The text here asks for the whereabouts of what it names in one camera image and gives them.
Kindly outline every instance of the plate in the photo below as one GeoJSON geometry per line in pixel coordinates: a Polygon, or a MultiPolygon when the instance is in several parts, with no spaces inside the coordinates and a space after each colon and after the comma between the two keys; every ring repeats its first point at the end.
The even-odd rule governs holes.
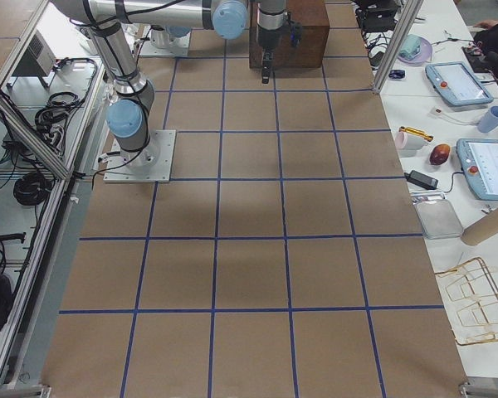
{"type": "Polygon", "coordinates": [[[409,65],[421,65],[424,62],[431,60],[433,53],[432,45],[424,37],[419,37],[419,39],[421,39],[421,50],[416,57],[407,60],[406,58],[398,56],[398,59],[409,65]]]}

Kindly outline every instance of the brown cardboard box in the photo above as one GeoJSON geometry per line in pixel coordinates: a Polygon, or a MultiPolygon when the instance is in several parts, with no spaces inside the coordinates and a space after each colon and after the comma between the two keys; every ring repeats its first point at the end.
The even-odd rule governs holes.
{"type": "MultiPolygon", "coordinates": [[[[251,8],[249,30],[249,67],[261,68],[262,49],[256,41],[257,4],[251,8]]],[[[323,61],[330,22],[326,13],[325,0],[288,0],[287,11],[291,19],[303,26],[303,35],[297,48],[290,44],[288,35],[281,38],[276,48],[273,66],[275,68],[319,68],[323,61]]]]}

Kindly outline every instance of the brown cylinder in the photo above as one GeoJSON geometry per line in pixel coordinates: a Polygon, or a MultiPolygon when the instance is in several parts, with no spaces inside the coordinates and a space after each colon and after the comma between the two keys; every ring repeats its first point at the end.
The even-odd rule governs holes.
{"type": "Polygon", "coordinates": [[[470,246],[479,245],[498,233],[498,208],[485,217],[468,226],[461,236],[461,240],[470,246]]]}

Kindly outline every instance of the white mounting plate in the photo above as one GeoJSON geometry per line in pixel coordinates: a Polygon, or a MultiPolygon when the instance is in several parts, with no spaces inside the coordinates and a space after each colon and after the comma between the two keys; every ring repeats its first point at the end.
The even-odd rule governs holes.
{"type": "MultiPolygon", "coordinates": [[[[173,149],[175,148],[175,130],[153,130],[151,139],[160,148],[159,159],[151,167],[128,167],[123,166],[116,170],[105,173],[103,179],[107,183],[136,183],[136,182],[169,182],[172,172],[173,149]]],[[[111,151],[119,151],[120,146],[113,142],[111,151]]],[[[119,167],[124,164],[122,157],[109,158],[107,168],[119,167]]]]}
{"type": "Polygon", "coordinates": [[[184,37],[181,37],[173,42],[173,46],[169,48],[157,48],[151,44],[150,41],[145,41],[142,45],[142,50],[140,50],[140,57],[165,57],[173,58],[175,56],[188,56],[188,48],[190,47],[190,32],[184,37]]]}

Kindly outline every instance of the person's arm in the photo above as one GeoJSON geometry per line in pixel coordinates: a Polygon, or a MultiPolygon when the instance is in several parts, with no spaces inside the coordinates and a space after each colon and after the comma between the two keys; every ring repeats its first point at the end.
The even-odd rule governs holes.
{"type": "Polygon", "coordinates": [[[486,19],[484,21],[479,21],[475,27],[483,27],[484,29],[491,29],[494,25],[498,24],[496,19],[486,19]]]}

